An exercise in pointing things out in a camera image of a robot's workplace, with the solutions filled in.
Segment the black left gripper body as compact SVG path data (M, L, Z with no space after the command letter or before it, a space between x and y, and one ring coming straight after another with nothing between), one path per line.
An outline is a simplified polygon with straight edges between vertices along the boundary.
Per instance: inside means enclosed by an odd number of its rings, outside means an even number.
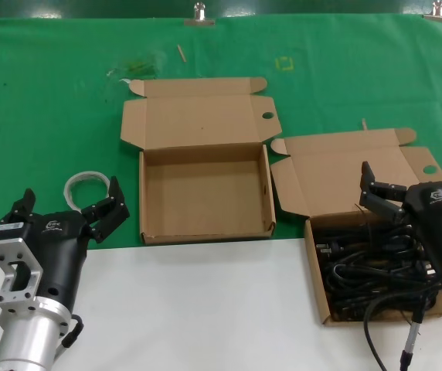
M42 268L36 295L74 308L90 240L87 221L76 211L33 213L23 226L0 224L0 240L21 238Z

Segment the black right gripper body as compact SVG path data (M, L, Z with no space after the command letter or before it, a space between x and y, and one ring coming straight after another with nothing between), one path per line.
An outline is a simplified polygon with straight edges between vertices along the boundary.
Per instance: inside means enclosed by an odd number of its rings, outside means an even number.
M442 282L442 182L409 187L403 209Z

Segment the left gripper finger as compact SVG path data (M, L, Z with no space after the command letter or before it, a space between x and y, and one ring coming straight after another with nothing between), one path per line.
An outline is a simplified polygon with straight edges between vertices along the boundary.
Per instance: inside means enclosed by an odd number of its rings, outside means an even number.
M124 194L116 176L110 178L108 197L81 210L90 239L104 242L129 216Z
M36 195L31 189L26 189L23 197L15 201L9 213L9 222L26 222L29 220L36 203Z

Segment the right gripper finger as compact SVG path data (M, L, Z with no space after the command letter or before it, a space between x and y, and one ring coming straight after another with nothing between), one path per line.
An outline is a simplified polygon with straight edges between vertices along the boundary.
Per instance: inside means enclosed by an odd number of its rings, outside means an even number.
M361 171L360 206L391 223L401 223L405 216L402 204L407 187L377 182L368 162L362 163Z

